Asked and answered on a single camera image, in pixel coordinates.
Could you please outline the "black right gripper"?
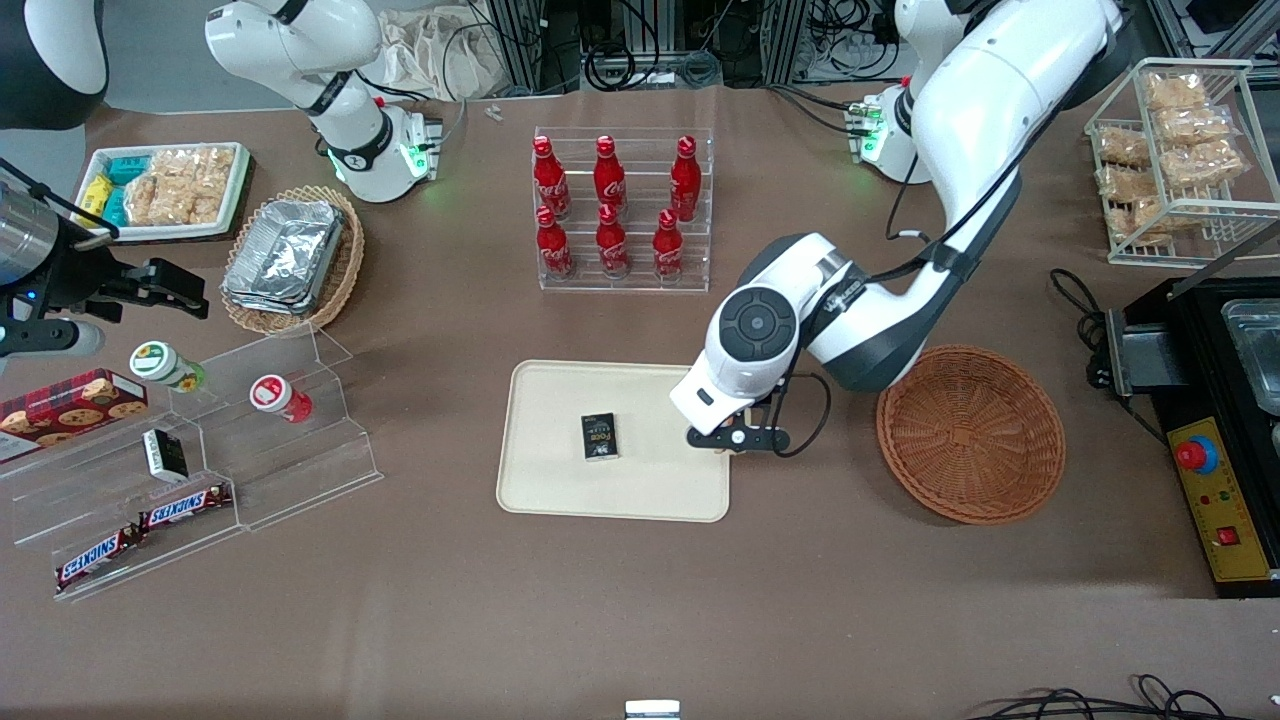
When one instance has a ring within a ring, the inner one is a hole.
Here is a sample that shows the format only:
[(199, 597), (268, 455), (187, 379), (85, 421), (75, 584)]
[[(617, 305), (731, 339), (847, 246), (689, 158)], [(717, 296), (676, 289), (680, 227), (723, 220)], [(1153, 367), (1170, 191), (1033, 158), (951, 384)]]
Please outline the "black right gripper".
[(52, 252), (31, 281), (36, 292), (31, 301), (33, 316), (72, 313), (118, 323), (123, 307), (131, 304), (174, 309), (197, 320), (209, 318), (210, 304), (204, 297), (205, 281), (200, 275), (161, 258), (132, 266), (105, 246), (76, 249), (88, 238), (90, 233), (79, 225), (59, 227)]

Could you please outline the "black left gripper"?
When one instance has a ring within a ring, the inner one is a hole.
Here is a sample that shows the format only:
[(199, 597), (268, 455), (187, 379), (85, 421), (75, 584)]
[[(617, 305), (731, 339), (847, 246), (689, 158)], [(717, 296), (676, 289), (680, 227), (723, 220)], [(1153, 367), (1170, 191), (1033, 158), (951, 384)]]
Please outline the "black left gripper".
[(685, 439), (692, 448), (723, 451), (733, 454), (767, 452), (782, 454), (788, 450), (791, 438), (786, 430), (773, 427), (724, 425), (710, 434), (703, 434), (696, 428), (687, 428)]

